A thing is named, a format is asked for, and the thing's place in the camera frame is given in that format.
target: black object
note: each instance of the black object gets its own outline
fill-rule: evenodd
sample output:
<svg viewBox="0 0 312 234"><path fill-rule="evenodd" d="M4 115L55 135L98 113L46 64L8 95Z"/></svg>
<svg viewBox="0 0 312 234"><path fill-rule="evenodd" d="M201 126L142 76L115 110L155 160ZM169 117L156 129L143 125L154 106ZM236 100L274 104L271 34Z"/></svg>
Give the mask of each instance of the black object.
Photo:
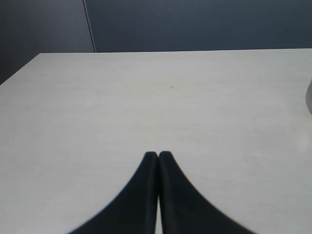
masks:
<svg viewBox="0 0 312 234"><path fill-rule="evenodd" d="M147 152L120 194L70 234L153 234L157 213L157 172L157 154Z"/></svg>
<svg viewBox="0 0 312 234"><path fill-rule="evenodd" d="M252 234L208 202L188 181L170 152L160 153L159 164L164 234Z"/></svg>

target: white table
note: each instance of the white table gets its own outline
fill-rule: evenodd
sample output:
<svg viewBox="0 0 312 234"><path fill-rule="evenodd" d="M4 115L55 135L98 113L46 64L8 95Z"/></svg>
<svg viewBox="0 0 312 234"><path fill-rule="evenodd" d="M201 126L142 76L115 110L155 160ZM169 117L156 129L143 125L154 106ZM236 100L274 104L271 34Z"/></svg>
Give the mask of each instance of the white table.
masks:
<svg viewBox="0 0 312 234"><path fill-rule="evenodd" d="M162 150L248 228L311 233L311 62L310 49L38 55L0 86L0 233L72 230Z"/></svg>

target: gray wall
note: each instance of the gray wall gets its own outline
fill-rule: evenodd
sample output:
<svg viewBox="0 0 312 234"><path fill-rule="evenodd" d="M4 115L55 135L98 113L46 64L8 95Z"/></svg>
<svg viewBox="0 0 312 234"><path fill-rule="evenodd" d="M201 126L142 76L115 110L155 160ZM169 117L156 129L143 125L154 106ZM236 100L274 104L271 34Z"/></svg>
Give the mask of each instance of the gray wall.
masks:
<svg viewBox="0 0 312 234"><path fill-rule="evenodd" d="M86 0L98 52L312 47L312 0Z"/></svg>
<svg viewBox="0 0 312 234"><path fill-rule="evenodd" d="M0 84L41 52L93 52L82 0L0 0Z"/></svg>

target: dark wall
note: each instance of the dark wall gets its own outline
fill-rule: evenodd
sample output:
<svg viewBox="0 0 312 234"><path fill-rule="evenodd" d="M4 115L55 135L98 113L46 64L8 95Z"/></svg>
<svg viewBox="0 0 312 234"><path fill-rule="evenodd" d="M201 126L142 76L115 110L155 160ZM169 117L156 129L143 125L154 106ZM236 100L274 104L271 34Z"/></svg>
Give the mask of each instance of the dark wall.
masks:
<svg viewBox="0 0 312 234"><path fill-rule="evenodd" d="M86 0L98 52L312 47L311 0Z"/></svg>
<svg viewBox="0 0 312 234"><path fill-rule="evenodd" d="M93 52L82 0L0 0L0 84L53 52Z"/></svg>

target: table surface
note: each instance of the table surface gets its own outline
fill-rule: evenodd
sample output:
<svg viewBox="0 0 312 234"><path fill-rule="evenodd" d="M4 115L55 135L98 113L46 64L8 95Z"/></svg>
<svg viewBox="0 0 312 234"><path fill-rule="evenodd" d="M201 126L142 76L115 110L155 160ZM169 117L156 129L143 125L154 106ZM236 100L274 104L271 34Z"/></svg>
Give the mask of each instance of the table surface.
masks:
<svg viewBox="0 0 312 234"><path fill-rule="evenodd" d="M0 86L0 233L69 232L162 150L246 227L311 233L311 61L311 49L38 55Z"/></svg>

